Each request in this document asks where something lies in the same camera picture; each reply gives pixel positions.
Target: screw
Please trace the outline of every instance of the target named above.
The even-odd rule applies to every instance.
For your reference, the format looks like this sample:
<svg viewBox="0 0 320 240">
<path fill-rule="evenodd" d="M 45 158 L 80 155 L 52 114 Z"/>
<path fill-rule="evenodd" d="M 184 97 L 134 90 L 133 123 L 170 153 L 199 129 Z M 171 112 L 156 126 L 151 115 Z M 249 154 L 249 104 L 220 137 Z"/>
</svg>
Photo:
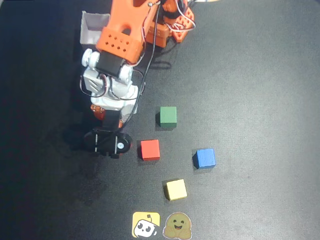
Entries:
<svg viewBox="0 0 320 240">
<path fill-rule="evenodd" d="M 125 147 L 125 145 L 122 142 L 119 142 L 116 146 L 118 149 L 123 149 Z"/>
</svg>

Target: green cube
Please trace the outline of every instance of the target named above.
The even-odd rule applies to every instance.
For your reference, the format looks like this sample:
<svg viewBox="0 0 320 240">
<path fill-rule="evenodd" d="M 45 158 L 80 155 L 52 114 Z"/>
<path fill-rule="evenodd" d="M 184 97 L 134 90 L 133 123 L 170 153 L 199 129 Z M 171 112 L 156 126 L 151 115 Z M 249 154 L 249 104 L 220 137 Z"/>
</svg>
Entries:
<svg viewBox="0 0 320 240">
<path fill-rule="evenodd" d="M 177 126 L 177 107 L 162 106 L 160 107 L 160 127 L 175 128 Z"/>
</svg>

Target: cube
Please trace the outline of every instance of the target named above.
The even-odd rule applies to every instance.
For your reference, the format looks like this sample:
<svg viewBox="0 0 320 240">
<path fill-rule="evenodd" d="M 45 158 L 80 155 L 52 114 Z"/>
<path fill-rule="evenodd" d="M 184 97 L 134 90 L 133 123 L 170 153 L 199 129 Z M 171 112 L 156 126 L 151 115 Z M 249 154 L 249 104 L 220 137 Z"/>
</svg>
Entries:
<svg viewBox="0 0 320 240">
<path fill-rule="evenodd" d="M 141 141 L 141 153 L 144 161 L 152 161 L 160 159 L 159 140 Z"/>
<path fill-rule="evenodd" d="M 186 185 L 183 179 L 167 182 L 166 188 L 170 201 L 187 197 Z"/>
<path fill-rule="evenodd" d="M 213 148 L 196 151 L 196 164 L 198 169 L 214 168 L 216 165 L 215 151 Z"/>
<path fill-rule="evenodd" d="M 160 107 L 160 127 L 162 128 L 177 127 L 177 107 L 176 106 Z"/>
</svg>

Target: robot face sticker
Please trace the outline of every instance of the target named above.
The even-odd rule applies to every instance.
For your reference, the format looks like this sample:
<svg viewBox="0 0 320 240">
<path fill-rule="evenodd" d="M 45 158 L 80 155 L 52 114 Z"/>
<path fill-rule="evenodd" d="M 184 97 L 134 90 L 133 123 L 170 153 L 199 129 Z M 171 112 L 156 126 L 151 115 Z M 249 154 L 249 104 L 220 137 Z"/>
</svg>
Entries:
<svg viewBox="0 0 320 240">
<path fill-rule="evenodd" d="M 157 212 L 135 212 L 132 216 L 132 236 L 152 238 L 159 232 L 160 215 Z"/>
<path fill-rule="evenodd" d="M 134 228 L 134 235 L 138 238 L 149 238 L 157 235 L 156 225 L 146 220 L 139 220 Z"/>
<path fill-rule="evenodd" d="M 163 236 L 167 239 L 191 239 L 192 232 L 190 218 L 182 212 L 171 214 L 165 222 Z"/>
</svg>

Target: orange base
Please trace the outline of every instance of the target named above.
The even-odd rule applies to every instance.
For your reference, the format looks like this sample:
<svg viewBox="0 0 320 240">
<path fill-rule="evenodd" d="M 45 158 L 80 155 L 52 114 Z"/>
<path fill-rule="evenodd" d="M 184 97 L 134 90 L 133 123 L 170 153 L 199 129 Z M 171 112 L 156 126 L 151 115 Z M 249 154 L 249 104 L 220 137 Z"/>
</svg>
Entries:
<svg viewBox="0 0 320 240">
<path fill-rule="evenodd" d="M 187 8 L 185 15 L 191 20 L 193 21 L 195 20 L 195 15 L 189 7 Z M 193 27 L 193 24 L 188 19 L 185 19 L 183 16 L 178 17 L 175 20 L 175 23 L 183 25 L 185 29 L 189 29 Z M 145 38 L 146 41 L 150 44 L 154 43 L 154 32 L 155 32 L 155 22 L 152 22 Z M 167 39 L 168 37 L 171 37 L 171 36 L 174 37 L 177 43 L 182 43 L 185 37 L 187 36 L 187 34 L 188 34 L 188 31 L 185 31 L 185 32 L 170 31 L 167 25 L 158 23 L 156 27 L 155 45 L 161 48 L 165 48 L 167 45 Z"/>
</svg>

